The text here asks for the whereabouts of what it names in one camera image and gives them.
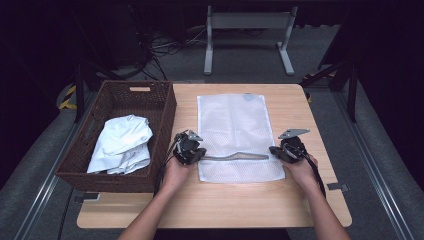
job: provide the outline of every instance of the metal frame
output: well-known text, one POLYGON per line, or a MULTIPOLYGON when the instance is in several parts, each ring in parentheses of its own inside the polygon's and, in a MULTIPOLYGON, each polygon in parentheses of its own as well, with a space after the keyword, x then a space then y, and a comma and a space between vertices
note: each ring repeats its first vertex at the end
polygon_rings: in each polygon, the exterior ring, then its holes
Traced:
POLYGON ((284 29, 284 38, 277 42, 277 48, 283 61, 287 75, 294 75, 293 66, 287 54, 287 45, 290 34, 293 29, 296 18, 297 7, 292 7, 291 12, 272 12, 272 13, 223 13, 212 12, 212 7, 208 6, 208 16, 206 22, 207 46, 205 56, 204 74, 212 74, 213 58, 213 29, 234 29, 234 28, 266 28, 266 29, 284 29))

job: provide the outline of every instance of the mesh laundry bag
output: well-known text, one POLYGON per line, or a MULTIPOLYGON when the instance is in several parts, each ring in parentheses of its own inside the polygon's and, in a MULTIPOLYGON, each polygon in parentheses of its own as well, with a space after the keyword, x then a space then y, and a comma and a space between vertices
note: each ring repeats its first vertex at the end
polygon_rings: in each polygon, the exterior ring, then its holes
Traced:
POLYGON ((206 155, 199 162, 201 181, 265 182, 285 177, 269 152, 274 139, 265 98, 255 94, 198 96, 198 133, 206 155))

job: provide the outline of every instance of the hand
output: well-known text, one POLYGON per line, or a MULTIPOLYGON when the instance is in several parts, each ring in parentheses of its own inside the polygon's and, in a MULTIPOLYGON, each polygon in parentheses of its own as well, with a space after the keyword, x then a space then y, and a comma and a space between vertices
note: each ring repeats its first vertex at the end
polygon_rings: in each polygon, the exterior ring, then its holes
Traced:
MULTIPOLYGON (((312 162, 318 166, 318 161, 309 154, 309 158, 312 162)), ((284 166, 286 166, 293 175, 293 179, 303 188, 307 188, 310 186, 317 186, 317 181, 315 179, 314 172, 309 165, 306 159, 301 159, 296 163, 287 163, 283 162, 284 166)))
POLYGON ((172 156, 166 164, 161 191, 177 192, 195 166, 196 164, 182 165, 176 157, 172 156))

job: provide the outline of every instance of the wrist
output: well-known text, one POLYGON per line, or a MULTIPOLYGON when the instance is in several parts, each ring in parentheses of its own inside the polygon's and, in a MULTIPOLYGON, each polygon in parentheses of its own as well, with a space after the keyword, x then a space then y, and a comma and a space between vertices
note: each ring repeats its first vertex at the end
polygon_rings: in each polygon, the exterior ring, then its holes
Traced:
POLYGON ((302 178, 301 180, 297 181, 297 183, 305 192, 319 188, 315 178, 302 178))

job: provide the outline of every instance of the wicker basket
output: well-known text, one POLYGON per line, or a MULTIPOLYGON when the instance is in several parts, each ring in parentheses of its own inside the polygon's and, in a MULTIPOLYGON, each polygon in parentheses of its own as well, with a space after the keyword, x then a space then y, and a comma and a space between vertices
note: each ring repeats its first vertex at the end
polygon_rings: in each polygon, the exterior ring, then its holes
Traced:
POLYGON ((171 82, 104 81, 56 176, 81 191, 153 192, 162 161, 167 157, 176 106, 171 82), (153 132, 148 142, 149 166, 126 175, 88 174, 87 168, 105 122, 130 114, 149 120, 153 132))

